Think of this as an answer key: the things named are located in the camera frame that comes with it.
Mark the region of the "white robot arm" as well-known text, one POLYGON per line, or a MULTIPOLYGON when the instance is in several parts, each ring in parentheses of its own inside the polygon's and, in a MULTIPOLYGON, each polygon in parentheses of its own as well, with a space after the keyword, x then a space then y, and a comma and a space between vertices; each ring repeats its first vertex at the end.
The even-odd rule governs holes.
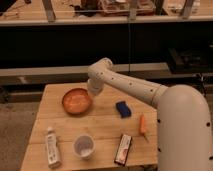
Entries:
POLYGON ((102 58, 88 67, 88 90, 98 95, 106 84, 157 110, 158 171, 213 171, 213 124, 198 90, 122 75, 102 58))

